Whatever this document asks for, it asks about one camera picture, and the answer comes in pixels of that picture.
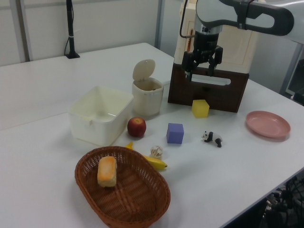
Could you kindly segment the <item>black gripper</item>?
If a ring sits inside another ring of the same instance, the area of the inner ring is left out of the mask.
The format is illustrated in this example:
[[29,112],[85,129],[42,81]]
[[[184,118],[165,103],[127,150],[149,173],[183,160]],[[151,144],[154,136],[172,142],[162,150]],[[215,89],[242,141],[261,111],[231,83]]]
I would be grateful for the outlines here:
[[209,63],[208,76],[213,76],[214,69],[222,62],[223,48],[218,46],[219,33],[195,32],[193,52],[185,51],[182,59],[182,69],[186,79],[192,80],[193,70],[200,63]]

